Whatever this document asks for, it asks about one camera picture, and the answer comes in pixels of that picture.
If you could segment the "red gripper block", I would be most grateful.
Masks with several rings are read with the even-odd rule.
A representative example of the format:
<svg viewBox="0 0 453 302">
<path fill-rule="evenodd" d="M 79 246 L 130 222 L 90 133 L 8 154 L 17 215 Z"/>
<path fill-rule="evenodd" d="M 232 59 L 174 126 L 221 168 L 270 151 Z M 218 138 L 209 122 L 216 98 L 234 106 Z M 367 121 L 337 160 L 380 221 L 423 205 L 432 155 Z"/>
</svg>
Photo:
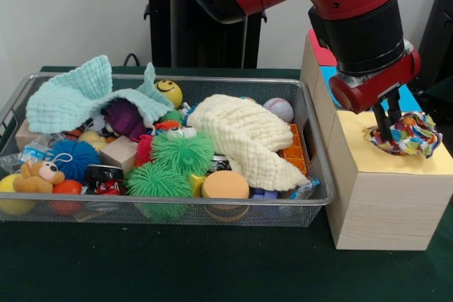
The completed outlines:
<svg viewBox="0 0 453 302">
<path fill-rule="evenodd" d="M 391 141 L 391 122 L 401 118 L 400 93 L 397 89 L 411 81 L 420 71 L 421 59 L 417 49 L 406 50 L 395 64 L 381 71 L 365 76 L 354 77 L 338 73 L 328 81 L 333 97 L 346 110 L 361 113 L 373 107 L 382 141 Z M 382 104 L 387 97 L 388 116 Z"/>
</svg>

